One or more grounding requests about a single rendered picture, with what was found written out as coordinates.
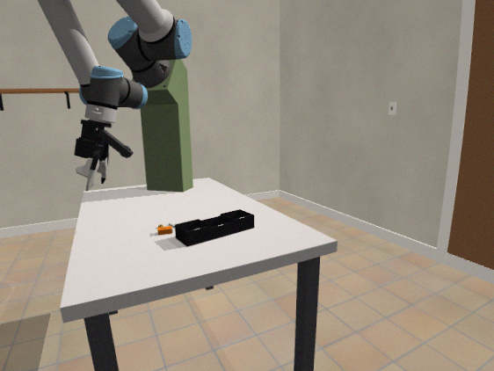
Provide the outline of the orange rectangular block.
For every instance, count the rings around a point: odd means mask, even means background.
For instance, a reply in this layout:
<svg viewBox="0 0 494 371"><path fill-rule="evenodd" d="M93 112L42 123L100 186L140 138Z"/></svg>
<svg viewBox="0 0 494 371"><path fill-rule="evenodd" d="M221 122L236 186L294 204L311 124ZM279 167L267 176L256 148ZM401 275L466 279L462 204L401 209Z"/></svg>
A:
<svg viewBox="0 0 494 371"><path fill-rule="evenodd" d="M168 226L168 227L161 227L161 228L157 228L157 232L158 232L158 235L167 235L167 234L172 234L172 227L171 226Z"/></svg>

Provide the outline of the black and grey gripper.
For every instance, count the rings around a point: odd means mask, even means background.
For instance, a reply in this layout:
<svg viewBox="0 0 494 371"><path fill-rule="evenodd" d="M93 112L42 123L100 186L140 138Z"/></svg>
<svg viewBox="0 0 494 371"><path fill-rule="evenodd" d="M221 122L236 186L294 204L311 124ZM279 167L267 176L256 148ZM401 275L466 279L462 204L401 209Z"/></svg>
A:
<svg viewBox="0 0 494 371"><path fill-rule="evenodd" d="M89 157L89 159L85 165L76 167L76 173L88 178L86 191L89 191L94 184L97 172L101 173L101 184L104 184L106 180L109 145L98 137L98 134L101 130L105 130L104 127L112 127L112 124L95 120L81 120L81 124L83 124L82 133L81 137L76 138L75 156Z"/></svg>

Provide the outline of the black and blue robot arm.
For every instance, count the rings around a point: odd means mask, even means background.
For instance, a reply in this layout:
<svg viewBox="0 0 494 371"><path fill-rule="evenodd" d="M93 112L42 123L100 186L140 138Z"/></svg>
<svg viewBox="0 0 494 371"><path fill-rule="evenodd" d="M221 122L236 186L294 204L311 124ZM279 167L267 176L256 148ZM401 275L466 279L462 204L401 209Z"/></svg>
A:
<svg viewBox="0 0 494 371"><path fill-rule="evenodd" d="M108 41L131 69L134 81L119 69L98 65L70 0L38 0L81 86L84 117L109 124L115 123L118 107L144 107L146 89L169 75L168 60L184 59L192 49L188 23L175 20L156 0L116 1L128 16L112 26Z"/></svg>

